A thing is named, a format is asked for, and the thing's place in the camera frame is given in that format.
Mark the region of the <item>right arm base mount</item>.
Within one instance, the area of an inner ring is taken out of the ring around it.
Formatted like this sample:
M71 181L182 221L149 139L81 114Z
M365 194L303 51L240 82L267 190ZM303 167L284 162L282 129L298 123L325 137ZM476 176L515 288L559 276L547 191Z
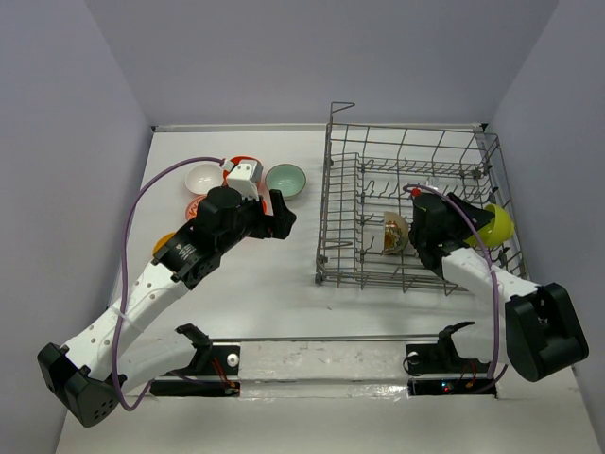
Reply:
M406 345L402 367L409 396L490 395L497 397L488 362L458 354L453 335L474 322L447 325L432 343Z

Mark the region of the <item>lime green bowl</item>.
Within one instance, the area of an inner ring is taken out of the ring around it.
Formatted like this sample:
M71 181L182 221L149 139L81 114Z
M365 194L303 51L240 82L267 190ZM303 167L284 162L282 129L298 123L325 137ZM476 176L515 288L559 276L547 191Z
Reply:
M514 223L508 212L496 204L472 206L466 212L487 249L494 249L512 238Z

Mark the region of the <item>red white patterned bowl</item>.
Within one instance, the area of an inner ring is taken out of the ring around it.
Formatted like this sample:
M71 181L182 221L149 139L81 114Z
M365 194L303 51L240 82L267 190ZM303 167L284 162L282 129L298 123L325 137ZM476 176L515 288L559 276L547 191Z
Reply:
M191 220L197 216L199 204L205 199L204 195L190 201L185 209L185 219Z

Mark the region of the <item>beige painted ceramic bowl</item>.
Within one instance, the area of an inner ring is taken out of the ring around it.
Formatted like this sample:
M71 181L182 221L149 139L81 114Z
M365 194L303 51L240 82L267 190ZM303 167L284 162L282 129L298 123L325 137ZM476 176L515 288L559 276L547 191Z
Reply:
M383 254L399 254L408 243L408 223L394 212L385 212L383 220Z

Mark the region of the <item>yellow bowl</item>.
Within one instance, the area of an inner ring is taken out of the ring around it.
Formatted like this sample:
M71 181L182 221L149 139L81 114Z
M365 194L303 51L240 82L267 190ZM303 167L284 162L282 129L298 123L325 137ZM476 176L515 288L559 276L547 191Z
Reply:
M173 235L175 235L175 233L169 233L162 236L154 245L152 253L155 254L158 252Z

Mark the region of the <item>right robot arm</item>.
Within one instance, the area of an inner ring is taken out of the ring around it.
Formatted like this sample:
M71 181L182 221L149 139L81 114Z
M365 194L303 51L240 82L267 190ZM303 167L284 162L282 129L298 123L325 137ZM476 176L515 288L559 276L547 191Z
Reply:
M405 190L413 207L408 237L423 266L493 307L490 375L503 364L537 382L588 358L589 345L568 291L518 277L492 259L491 251L514 233L504 208L479 208L420 184Z

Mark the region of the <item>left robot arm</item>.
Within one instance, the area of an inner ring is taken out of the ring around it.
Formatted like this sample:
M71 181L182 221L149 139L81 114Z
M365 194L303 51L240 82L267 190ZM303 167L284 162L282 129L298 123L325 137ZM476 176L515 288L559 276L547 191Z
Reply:
M213 343L191 323L164 339L140 337L240 241L289 236L297 217L280 191L269 195L272 212L266 214L262 200L246 200L228 186L212 189L196 217L154 253L131 289L78 335L40 351L47 388L84 427L99 424L117 407L134 410L126 393L149 389L160 375L198 375L211 365Z

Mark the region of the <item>grey wire dish rack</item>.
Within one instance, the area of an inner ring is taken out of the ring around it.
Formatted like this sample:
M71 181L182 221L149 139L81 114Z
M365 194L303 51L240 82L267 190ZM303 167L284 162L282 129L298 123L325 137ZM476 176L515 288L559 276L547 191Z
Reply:
M362 124L352 102L330 106L321 179L316 281L360 288L461 288L427 270L412 246L383 252L387 212L412 220L408 184L453 193L474 206L514 213L498 136L483 125Z

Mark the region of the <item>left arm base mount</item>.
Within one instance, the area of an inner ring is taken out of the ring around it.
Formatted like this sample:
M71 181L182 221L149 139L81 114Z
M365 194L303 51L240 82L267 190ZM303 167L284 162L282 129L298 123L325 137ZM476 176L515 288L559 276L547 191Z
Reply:
M156 378L150 387L155 397L238 397L241 383L241 347L235 343L213 342L191 323L176 328L194 348L190 363Z

